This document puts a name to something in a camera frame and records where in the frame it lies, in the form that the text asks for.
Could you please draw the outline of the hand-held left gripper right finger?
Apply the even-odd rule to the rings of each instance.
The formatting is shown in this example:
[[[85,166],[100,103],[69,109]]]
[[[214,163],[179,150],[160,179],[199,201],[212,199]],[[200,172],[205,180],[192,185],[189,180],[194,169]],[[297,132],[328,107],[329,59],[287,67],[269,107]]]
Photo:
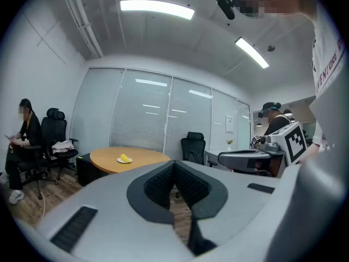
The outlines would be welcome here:
[[[208,252],[217,244],[204,238],[199,220],[214,218],[224,207],[228,190],[219,180],[194,169],[193,163],[175,161],[174,184],[191,210],[191,227],[187,247],[194,255]]]

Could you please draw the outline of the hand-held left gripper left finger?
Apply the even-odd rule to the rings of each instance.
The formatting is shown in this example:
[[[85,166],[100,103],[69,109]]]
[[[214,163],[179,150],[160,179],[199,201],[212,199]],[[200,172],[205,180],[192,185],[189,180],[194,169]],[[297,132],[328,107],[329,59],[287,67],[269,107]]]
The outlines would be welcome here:
[[[170,193],[174,185],[175,163],[169,161],[134,179],[127,188],[127,200],[146,221],[173,224]]]

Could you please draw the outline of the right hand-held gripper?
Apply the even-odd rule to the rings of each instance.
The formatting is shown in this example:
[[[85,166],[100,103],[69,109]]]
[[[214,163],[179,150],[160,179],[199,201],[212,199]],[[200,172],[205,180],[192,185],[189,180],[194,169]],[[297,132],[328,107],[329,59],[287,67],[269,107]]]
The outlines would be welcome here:
[[[270,154],[284,153],[288,166],[298,163],[307,151],[307,145],[299,122],[288,124],[264,136],[259,149]],[[229,169],[255,169],[256,162],[269,160],[271,155],[258,149],[221,152],[218,162]]]

